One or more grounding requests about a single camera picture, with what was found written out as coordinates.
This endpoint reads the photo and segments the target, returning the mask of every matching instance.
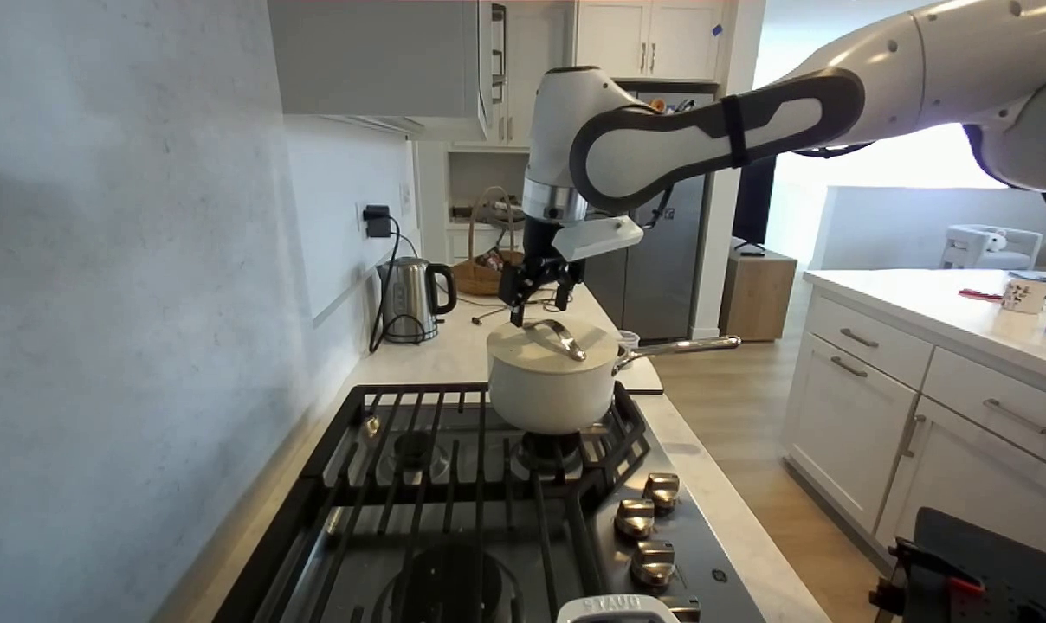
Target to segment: wall outlet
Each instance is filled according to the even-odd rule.
[[[370,240],[387,240],[391,235],[391,208],[380,195],[361,195],[358,198],[358,212],[361,212],[361,221],[364,221],[364,235]]]
[[[364,217],[364,235],[370,235],[370,240],[387,240],[391,235],[391,212],[387,212],[387,203],[368,203],[361,212],[361,217]]]

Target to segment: floor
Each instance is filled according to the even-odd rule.
[[[834,623],[872,621],[877,565],[797,483],[780,459],[780,428],[802,349],[804,291],[795,291],[780,343],[652,352],[669,399],[727,471],[766,534]]]

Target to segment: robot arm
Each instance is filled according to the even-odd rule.
[[[682,115],[633,99],[592,67],[551,70],[524,185],[524,266],[503,281],[512,322],[547,281],[565,307],[582,261],[633,246],[629,212],[675,181],[930,123],[963,123],[991,178],[1046,189],[1046,0],[930,3]]]

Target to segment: drawer handle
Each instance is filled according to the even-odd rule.
[[[1003,413],[1003,415],[1007,415],[1007,419],[1017,419],[1017,422],[1023,422],[1023,427],[1029,427],[1029,428],[1037,428],[1040,437],[1046,437],[1046,422],[1037,422],[1034,415],[1017,413],[1011,405],[1004,405],[997,399],[989,399],[984,405],[996,408],[996,413]]]
[[[877,339],[866,339],[866,334],[861,334],[861,333],[851,333],[851,329],[840,329],[847,339],[857,339],[857,343],[863,343],[866,349],[877,349],[881,343]]]
[[[930,415],[915,415],[907,419],[907,428],[906,428],[906,458],[915,458],[915,431],[930,422]]]
[[[863,368],[842,359],[842,356],[831,356],[834,368],[848,370],[851,376],[871,376]]]

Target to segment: refrigerator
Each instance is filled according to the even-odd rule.
[[[672,112],[716,99],[716,83],[622,83],[633,96]],[[585,285],[607,314],[641,334],[641,343],[675,343],[692,334],[700,250],[709,178],[691,178],[632,217],[645,243],[585,262]]]

